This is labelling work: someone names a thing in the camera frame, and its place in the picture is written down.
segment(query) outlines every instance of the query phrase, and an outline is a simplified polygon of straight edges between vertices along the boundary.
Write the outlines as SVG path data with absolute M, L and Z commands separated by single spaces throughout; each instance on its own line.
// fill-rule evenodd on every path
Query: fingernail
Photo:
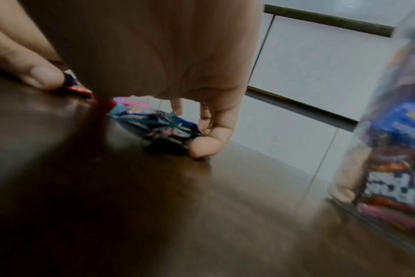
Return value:
M 42 66 L 34 67 L 29 76 L 24 76 L 24 81 L 38 89 L 57 89 L 63 83 L 64 76 L 58 69 L 51 69 Z

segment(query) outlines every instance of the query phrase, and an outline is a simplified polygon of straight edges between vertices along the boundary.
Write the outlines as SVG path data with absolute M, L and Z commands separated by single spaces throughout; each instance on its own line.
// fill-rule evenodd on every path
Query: transparent container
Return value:
M 329 194 L 415 233 L 415 11 L 394 31 L 392 46 Z

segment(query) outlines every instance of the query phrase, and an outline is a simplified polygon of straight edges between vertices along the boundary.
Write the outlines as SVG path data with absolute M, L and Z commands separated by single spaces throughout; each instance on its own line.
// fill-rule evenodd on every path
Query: table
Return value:
M 415 276 L 414 253 L 331 203 L 297 217 L 300 171 L 237 143 L 204 161 L 142 145 L 0 75 L 0 276 Z

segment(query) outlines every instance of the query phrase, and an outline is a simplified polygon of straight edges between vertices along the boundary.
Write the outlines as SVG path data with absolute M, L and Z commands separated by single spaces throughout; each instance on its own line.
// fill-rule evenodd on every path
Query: human hand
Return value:
M 21 3 L 97 99 L 191 99 L 207 135 L 190 155 L 214 155 L 229 141 L 259 34 L 259 0 Z
M 48 40 L 16 0 L 0 0 L 0 68 L 42 90 L 63 84 L 60 61 Z

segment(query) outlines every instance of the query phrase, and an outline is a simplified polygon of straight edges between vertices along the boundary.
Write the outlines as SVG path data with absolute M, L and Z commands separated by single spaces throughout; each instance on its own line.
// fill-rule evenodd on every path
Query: green strip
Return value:
M 308 22 L 314 22 L 318 24 L 338 27 L 347 30 L 353 30 L 363 32 L 367 34 L 391 37 L 394 27 L 374 24 L 364 21 L 357 21 L 337 16 L 328 16 L 315 12 L 305 10 L 295 10 L 291 8 L 285 8 L 281 6 L 265 4 L 265 13 L 273 14 L 275 16 L 283 16 Z

